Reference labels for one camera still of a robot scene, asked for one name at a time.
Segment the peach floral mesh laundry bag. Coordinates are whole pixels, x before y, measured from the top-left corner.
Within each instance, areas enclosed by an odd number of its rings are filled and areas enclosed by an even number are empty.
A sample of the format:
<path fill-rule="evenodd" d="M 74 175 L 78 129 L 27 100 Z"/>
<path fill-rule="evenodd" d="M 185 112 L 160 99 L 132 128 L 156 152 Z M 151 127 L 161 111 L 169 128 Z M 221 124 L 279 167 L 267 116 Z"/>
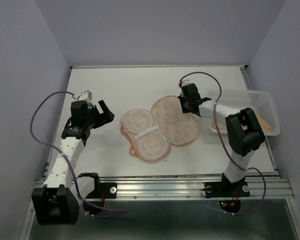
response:
<path fill-rule="evenodd" d="M 177 96 L 158 99 L 151 110 L 134 108 L 121 118 L 121 134 L 130 142 L 129 154 L 148 162 L 164 158 L 171 146 L 193 142 L 199 132 L 191 113 L 183 113 Z"/>

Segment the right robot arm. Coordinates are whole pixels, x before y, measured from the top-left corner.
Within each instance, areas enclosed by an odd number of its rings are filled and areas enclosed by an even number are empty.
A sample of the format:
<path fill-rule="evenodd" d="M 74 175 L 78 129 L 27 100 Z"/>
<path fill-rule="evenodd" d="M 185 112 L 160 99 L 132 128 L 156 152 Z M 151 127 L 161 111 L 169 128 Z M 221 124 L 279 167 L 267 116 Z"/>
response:
<path fill-rule="evenodd" d="M 265 135 L 253 109 L 238 109 L 219 104 L 222 90 L 215 100 L 202 98 L 194 83 L 179 83 L 178 97 L 184 114 L 191 113 L 214 121 L 221 145 L 229 158 L 229 164 L 220 182 L 221 192 L 232 195 L 238 183 L 245 177 L 254 152 L 265 141 Z"/>

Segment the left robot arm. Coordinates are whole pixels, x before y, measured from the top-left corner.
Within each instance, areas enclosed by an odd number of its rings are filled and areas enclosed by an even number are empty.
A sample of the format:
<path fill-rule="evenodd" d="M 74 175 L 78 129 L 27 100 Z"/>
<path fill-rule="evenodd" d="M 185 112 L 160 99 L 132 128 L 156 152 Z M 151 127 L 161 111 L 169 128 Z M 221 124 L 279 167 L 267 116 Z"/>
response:
<path fill-rule="evenodd" d="M 32 191 L 32 202 L 40 225 L 73 225 L 79 217 L 79 202 L 71 192 L 76 179 L 74 169 L 92 129 L 114 120 L 115 115 L 103 100 L 98 101 L 102 112 L 89 100 L 71 103 L 71 116 L 61 134 L 60 147 L 52 170 L 42 187 Z"/>

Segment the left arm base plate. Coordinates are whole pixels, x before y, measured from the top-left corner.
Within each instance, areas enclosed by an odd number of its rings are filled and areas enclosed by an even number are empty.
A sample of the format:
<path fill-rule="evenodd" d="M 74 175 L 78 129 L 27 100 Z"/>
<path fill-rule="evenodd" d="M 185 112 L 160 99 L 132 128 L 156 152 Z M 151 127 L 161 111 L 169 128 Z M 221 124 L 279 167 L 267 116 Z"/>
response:
<path fill-rule="evenodd" d="M 118 184 L 116 182 L 101 182 L 100 187 L 94 182 L 88 182 L 79 188 L 80 195 L 84 199 L 107 200 L 117 198 Z"/>

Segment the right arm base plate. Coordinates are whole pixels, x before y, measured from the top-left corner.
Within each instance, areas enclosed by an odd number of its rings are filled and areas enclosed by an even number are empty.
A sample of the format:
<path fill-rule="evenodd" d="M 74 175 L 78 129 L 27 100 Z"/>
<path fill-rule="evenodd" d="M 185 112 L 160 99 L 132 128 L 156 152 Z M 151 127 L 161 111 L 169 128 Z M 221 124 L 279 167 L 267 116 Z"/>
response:
<path fill-rule="evenodd" d="M 201 195 L 206 199 L 212 198 L 232 198 L 241 197 L 247 198 L 250 196 L 250 191 L 247 182 L 241 183 L 225 183 L 221 181 L 205 182 L 201 190 Z"/>

